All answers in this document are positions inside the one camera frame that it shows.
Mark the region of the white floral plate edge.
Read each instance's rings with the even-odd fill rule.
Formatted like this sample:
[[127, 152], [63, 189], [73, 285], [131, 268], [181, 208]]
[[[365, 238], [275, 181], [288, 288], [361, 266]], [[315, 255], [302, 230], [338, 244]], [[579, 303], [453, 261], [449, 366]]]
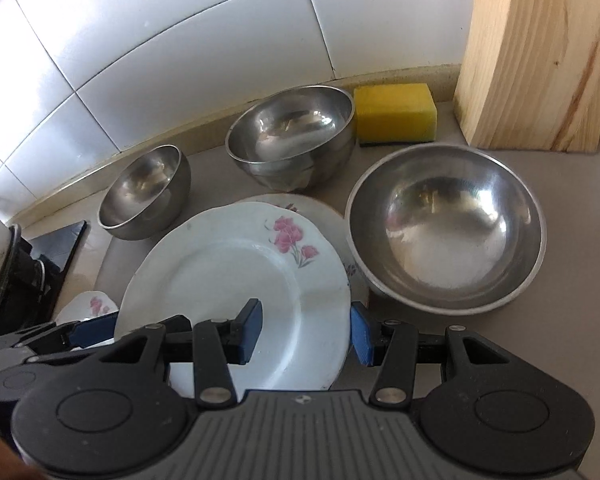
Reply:
[[117, 304], [104, 292], [88, 290], [87, 292], [81, 292], [66, 304], [55, 316], [54, 321], [57, 324], [74, 321], [82, 322], [118, 311]]

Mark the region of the white floral plate front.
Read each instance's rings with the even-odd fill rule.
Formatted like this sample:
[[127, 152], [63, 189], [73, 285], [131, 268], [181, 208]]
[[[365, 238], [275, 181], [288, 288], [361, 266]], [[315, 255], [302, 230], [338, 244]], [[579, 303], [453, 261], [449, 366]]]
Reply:
[[252, 298], [262, 330], [250, 361], [230, 367], [237, 393], [329, 388], [349, 351], [346, 270], [310, 220], [265, 203], [212, 208], [166, 234], [132, 276], [114, 336], [178, 314], [229, 320]]

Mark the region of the white floral plate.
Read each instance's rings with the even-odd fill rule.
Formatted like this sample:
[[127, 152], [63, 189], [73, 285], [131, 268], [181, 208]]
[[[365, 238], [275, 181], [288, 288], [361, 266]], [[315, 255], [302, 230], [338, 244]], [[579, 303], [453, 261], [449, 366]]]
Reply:
[[368, 306], [370, 289], [366, 285], [361, 271], [358, 270], [347, 243], [346, 222], [342, 214], [320, 200], [299, 194], [262, 194], [244, 198], [244, 202], [270, 204], [278, 208], [291, 210], [310, 220], [338, 252], [344, 270], [347, 272], [351, 299], [364, 304], [365, 307]]
[[252, 298], [262, 330], [250, 361], [230, 367], [237, 393], [329, 388], [349, 351], [346, 270], [310, 220], [265, 203], [212, 208], [166, 234], [132, 276], [114, 336], [178, 314], [229, 320]]

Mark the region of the small steel bowl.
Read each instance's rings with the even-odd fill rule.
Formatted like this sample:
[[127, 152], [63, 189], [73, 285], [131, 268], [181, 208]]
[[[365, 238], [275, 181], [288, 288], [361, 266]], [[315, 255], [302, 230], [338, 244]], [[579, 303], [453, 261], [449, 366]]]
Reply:
[[175, 145], [159, 145], [122, 171], [100, 203], [98, 224], [119, 240], [144, 240], [178, 218], [189, 196], [192, 174]]

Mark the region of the large steel bowl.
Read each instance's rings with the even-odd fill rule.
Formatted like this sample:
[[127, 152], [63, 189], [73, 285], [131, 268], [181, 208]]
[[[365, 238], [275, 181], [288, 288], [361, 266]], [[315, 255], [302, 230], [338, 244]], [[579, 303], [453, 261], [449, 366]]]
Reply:
[[353, 185], [344, 218], [370, 288], [430, 314], [504, 307], [530, 286], [546, 252], [530, 188], [468, 146], [416, 145], [378, 160]]

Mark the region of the black gas stove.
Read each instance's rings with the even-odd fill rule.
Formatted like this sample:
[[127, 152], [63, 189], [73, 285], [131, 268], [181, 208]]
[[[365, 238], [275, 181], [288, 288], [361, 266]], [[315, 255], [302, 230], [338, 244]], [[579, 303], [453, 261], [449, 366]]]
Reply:
[[52, 319], [71, 261], [88, 222], [79, 222], [26, 240], [21, 228], [9, 228], [0, 271], [0, 336]]

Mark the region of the yellow sponge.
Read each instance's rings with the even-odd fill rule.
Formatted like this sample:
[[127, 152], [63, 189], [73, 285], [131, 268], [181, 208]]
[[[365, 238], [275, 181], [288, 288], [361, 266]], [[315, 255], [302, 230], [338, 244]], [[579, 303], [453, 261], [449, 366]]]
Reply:
[[374, 84], [353, 96], [361, 145], [436, 140], [438, 111], [426, 84]]

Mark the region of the light wooden block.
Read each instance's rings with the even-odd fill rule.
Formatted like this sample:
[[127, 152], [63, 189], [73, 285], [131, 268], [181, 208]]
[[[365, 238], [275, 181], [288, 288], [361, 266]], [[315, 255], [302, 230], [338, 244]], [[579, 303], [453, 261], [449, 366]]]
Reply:
[[600, 0], [474, 0], [453, 98], [485, 150], [600, 144]]

